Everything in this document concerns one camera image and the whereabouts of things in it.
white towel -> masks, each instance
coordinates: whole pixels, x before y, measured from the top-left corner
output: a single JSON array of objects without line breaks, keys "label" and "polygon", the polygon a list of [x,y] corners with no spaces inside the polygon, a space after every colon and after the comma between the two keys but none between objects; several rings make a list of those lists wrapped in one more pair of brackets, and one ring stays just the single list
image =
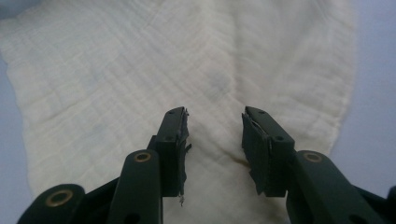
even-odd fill
[{"label": "white towel", "polygon": [[186,201],[165,223],[279,223],[257,196],[241,113],[269,112],[296,149],[328,153],[350,98],[354,14],[345,0],[47,0],[0,21],[34,195],[117,177],[163,114],[189,109]]}]

quilted fabric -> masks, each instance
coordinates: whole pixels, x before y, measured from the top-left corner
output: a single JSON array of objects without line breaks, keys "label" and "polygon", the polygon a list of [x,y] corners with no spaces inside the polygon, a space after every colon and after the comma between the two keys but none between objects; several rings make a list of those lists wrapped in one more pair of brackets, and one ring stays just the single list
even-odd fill
[{"label": "quilted fabric", "polygon": [[269,112],[296,149],[328,153],[354,74],[345,0],[48,0],[0,21],[23,116],[33,193],[117,177],[163,114],[189,109],[186,201],[165,223],[279,223],[241,148],[245,105]]}]

gray surface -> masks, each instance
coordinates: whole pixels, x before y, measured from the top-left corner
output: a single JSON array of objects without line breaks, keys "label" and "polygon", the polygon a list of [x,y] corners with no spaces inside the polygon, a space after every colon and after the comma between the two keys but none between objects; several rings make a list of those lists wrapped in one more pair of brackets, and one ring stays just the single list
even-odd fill
[{"label": "gray surface", "polygon": [[[0,5],[12,2],[0,0]],[[352,105],[331,158],[352,184],[385,197],[389,188],[396,185],[396,2],[354,3],[360,13],[359,73]],[[21,114],[3,61],[0,61],[0,180],[0,223],[16,223],[32,198],[21,139]]]},{"label": "gray surface", "polygon": [[396,2],[355,3],[359,71],[331,158],[352,184],[386,197],[396,186]]},{"label": "gray surface", "polygon": [[27,182],[21,113],[0,60],[0,223],[16,223],[32,201]]}]

screw hole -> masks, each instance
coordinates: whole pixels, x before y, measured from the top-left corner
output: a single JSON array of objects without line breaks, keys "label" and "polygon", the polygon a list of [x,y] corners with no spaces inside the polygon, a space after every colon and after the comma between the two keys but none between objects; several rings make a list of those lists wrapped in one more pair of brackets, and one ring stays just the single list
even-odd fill
[{"label": "screw hole", "polygon": [[140,221],[140,216],[136,213],[129,214],[124,219],[125,224],[136,224]]},{"label": "screw hole", "polygon": [[58,207],[67,203],[73,197],[73,191],[70,189],[61,189],[52,193],[46,200],[46,206]]},{"label": "screw hole", "polygon": [[356,216],[356,215],[349,216],[349,220],[352,223],[356,223],[356,224],[367,224],[367,221],[364,218]]}]

white cloth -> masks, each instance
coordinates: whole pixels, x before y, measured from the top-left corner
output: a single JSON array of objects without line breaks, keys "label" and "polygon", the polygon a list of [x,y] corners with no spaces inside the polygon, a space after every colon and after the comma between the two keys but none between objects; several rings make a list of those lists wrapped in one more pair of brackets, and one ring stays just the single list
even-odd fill
[{"label": "white cloth", "polygon": [[296,149],[328,153],[354,74],[345,0],[48,0],[0,21],[33,193],[86,191],[120,174],[163,114],[189,109],[186,202],[165,223],[279,223],[241,148],[245,105],[269,112]]}]

